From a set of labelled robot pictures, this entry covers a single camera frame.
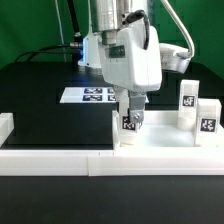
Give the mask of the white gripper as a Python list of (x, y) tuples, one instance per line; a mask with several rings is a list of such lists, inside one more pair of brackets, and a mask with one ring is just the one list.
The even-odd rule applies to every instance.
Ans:
[(150, 27), (147, 50), (143, 49), (144, 33), (144, 27), (132, 25), (117, 33), (115, 46), (99, 44), (104, 80), (130, 90), (129, 116), (132, 123), (144, 120), (146, 95), (140, 92), (157, 91), (162, 82), (157, 31)]

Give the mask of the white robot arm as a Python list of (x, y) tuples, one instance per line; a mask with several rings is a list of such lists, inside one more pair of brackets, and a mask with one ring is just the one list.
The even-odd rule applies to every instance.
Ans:
[(148, 0), (88, 0), (88, 10), (83, 64), (113, 86), (119, 114), (141, 123), (146, 93), (159, 90), (162, 82)]

